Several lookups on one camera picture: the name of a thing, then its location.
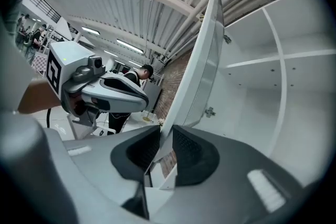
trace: floor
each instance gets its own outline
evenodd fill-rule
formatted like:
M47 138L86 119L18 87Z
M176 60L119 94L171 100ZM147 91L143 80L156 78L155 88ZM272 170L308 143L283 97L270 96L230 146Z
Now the floor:
M50 128L55 129L58 131L61 139L65 140L74 140L74 134L72 133L70 124L67 119L68 113L61 107L57 106L52 108L50 113ZM37 119L37 121L41 124L42 127L47 127L47 110L39 111L33 113L32 116ZM132 113L128 120L126 121L123 129L121 132L127 132L130 130L138 129L148 125L155 125L158 124L158 119L156 115L151 114L149 118L151 119L150 122L144 121L143 117L146 116L145 112L136 112ZM104 127L108 127L109 125L109 118L107 113L100 114L97 118L97 125L101 124ZM102 133L102 136L107 135L107 131L103 130L102 128L97 128L93 135L99 136Z

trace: white cabinet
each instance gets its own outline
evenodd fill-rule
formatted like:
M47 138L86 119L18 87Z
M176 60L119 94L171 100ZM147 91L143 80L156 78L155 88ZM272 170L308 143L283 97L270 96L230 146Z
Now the white cabinet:
M194 98L184 111L207 100L216 115L191 126L253 146L307 185L321 177L335 146L334 33L324 0L277 0L225 29L232 42L223 42L217 70L207 75L209 95L188 96L190 63L175 99Z

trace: ceiling light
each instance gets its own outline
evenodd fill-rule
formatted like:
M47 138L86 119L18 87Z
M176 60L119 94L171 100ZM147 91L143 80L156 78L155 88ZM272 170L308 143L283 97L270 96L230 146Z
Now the ceiling light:
M117 61L117 60L115 60L115 61L125 66L125 64L124 64L124 63L122 63L122 62L119 62L119 61Z
M90 28L82 27L82 29L83 29L84 31L87 31L87 32L90 32L90 33L93 33L93 34L100 35L100 33L99 33L98 31L96 31L96 30L92 30L92 29L90 29Z
M132 61L129 61L129 62L132 63L132 64L134 64L134 65L136 65L136 66L138 66L138 67L141 67L141 65L139 65L139 64L137 64L135 62L132 62Z
M135 46L133 46L133 45L131 45L131 44L128 44L128 43L126 43L126 42L124 42L124 41L122 41L122 40L119 40L119 39L117 39L117 42L120 43L120 44L122 44L122 45L124 45L124 46L126 46L126 47L131 48L132 50L135 50L135 51L137 51L137 52L143 54L143 50L138 49L137 47L135 47Z
M106 52L107 54L111 54L111 55L113 55L113 56L118 57L118 55L112 54L112 53L110 53L110 52L108 52L108 51L106 51L106 50L105 50L105 52Z

